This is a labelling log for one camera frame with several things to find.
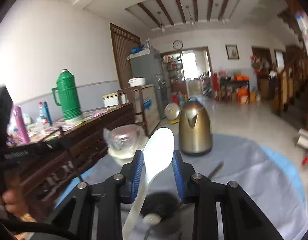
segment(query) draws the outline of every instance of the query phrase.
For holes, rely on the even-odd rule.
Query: wall clock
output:
[[[182,49],[183,48],[183,42],[180,40],[176,40],[173,42],[173,48],[174,49]]]

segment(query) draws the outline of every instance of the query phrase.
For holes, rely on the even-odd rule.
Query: refrigerator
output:
[[[171,84],[168,74],[162,68],[159,51],[151,47],[146,54],[133,55],[130,64],[133,77],[144,77],[146,85],[154,85],[158,111],[160,118],[163,119],[165,117],[164,109],[171,100]]]

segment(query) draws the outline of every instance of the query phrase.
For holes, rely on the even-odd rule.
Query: plastic spoon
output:
[[[136,224],[153,179],[169,166],[173,158],[173,152],[174,135],[168,128],[158,129],[147,142],[143,151],[146,169],[145,180],[142,182],[142,186],[125,221],[122,231],[124,240],[128,238]]]

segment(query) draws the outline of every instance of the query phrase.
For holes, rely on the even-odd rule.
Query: picture frame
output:
[[[237,45],[225,45],[227,52],[227,59],[239,60]]]

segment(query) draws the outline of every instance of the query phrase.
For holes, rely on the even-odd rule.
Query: pink tumbler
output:
[[[29,137],[27,134],[26,126],[24,123],[24,119],[22,118],[22,111],[20,106],[15,106],[13,109],[16,124],[19,130],[20,138],[24,144],[29,143]]]

